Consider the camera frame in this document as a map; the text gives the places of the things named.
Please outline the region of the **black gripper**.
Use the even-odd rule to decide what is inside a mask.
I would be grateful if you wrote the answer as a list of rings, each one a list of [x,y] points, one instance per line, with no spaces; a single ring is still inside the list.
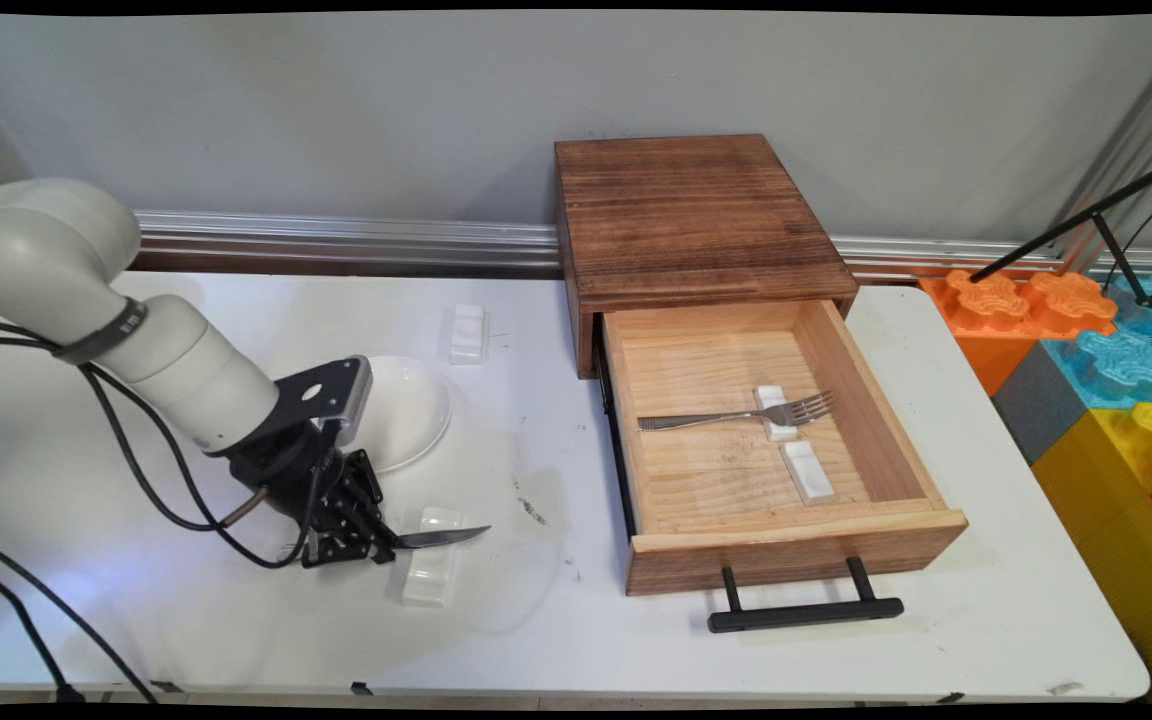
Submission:
[[[366,450],[338,450],[339,425],[294,425],[223,450],[229,471],[288,518],[310,515],[301,566],[394,558],[397,535],[385,523],[382,491]]]

